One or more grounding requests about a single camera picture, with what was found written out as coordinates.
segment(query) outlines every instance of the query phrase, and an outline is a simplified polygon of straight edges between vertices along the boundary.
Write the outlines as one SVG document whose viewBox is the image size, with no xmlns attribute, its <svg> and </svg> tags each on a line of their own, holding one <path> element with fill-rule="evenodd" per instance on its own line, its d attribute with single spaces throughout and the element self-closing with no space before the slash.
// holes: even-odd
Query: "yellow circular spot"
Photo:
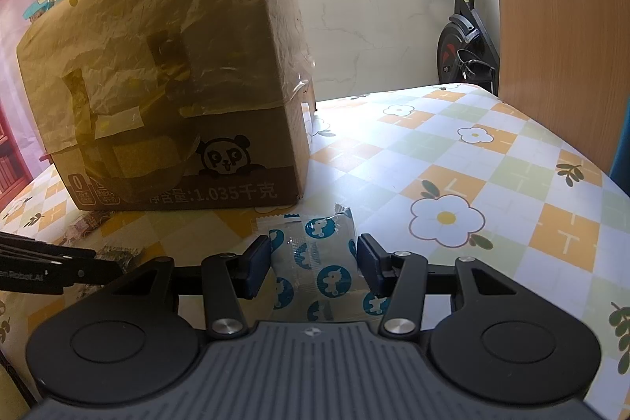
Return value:
<svg viewBox="0 0 630 420">
<path fill-rule="evenodd" d="M 457 217 L 453 214 L 453 212 L 448 212 L 446 210 L 437 214 L 437 220 L 442 223 L 442 225 L 452 225 L 456 219 Z"/>
</svg>

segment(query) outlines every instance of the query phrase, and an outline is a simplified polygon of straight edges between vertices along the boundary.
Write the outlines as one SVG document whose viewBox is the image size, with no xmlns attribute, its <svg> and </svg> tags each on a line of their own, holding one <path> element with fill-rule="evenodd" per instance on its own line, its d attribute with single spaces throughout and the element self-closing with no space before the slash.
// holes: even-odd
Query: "marble tile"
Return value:
<svg viewBox="0 0 630 420">
<path fill-rule="evenodd" d="M 299 0 L 317 100 L 437 83 L 453 0 Z"/>
</svg>

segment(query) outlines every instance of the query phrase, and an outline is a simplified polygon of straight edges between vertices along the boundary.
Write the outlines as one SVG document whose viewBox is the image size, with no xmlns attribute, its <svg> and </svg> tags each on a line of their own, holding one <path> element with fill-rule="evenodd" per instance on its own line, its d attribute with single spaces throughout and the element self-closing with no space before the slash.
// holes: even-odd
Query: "wood grain surface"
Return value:
<svg viewBox="0 0 630 420">
<path fill-rule="evenodd" d="M 608 172 L 630 94 L 630 0 L 499 0 L 499 96 Z"/>
</svg>

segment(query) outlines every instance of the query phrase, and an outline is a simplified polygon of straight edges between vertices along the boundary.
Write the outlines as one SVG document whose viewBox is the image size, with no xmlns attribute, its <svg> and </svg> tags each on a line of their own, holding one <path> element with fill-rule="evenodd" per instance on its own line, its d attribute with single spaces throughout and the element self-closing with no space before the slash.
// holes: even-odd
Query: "gray ribbed cover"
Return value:
<svg viewBox="0 0 630 420">
<path fill-rule="evenodd" d="M 594 420 L 571 400 L 507 409 L 461 394 L 414 345 L 365 323 L 261 322 L 248 337 L 209 346 L 174 387 L 145 402 L 81 409 L 45 400 L 28 420 Z"/>
</svg>

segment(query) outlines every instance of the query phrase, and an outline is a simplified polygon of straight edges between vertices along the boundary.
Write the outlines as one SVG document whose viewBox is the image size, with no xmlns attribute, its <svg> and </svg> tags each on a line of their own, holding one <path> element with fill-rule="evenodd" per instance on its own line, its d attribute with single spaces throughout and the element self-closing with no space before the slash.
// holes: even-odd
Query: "tablecloth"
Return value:
<svg viewBox="0 0 630 420">
<path fill-rule="evenodd" d="M 330 215 L 338 202 L 352 208 L 358 233 L 373 234 L 390 252 L 443 265 L 480 258 L 582 319 L 602 345 L 587 400 L 606 418 L 626 420 L 630 199 L 572 146 L 473 85 L 358 95 L 317 108 L 297 206 L 119 212 L 76 246 L 144 249 L 143 261 L 167 254 L 179 266 L 197 265 L 210 254 L 242 252 L 257 217 Z M 0 214 L 0 228 L 59 243 L 82 214 L 51 166 Z M 245 305 L 248 322 L 272 310 L 270 275 Z M 63 296 L 0 293 L 0 344 L 22 375 L 30 333 L 78 294 L 78 286 Z M 423 325 L 443 315 L 427 310 Z M 182 299 L 180 314 L 193 326 L 203 326 L 200 312 L 200 298 Z"/>
</svg>

